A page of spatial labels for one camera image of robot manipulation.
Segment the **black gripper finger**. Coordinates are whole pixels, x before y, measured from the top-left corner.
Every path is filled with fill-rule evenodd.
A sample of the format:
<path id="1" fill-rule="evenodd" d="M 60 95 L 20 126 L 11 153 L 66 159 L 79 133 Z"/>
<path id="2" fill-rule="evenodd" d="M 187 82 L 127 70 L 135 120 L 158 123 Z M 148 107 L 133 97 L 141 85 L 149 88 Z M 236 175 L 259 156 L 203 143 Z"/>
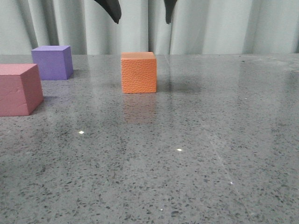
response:
<path id="1" fill-rule="evenodd" d="M 171 23 L 172 14 L 175 8 L 177 0 L 164 0 L 165 6 L 165 22 L 167 24 Z"/>
<path id="2" fill-rule="evenodd" d="M 121 6 L 118 0 L 95 0 L 109 14 L 112 20 L 119 24 L 121 19 Z"/>

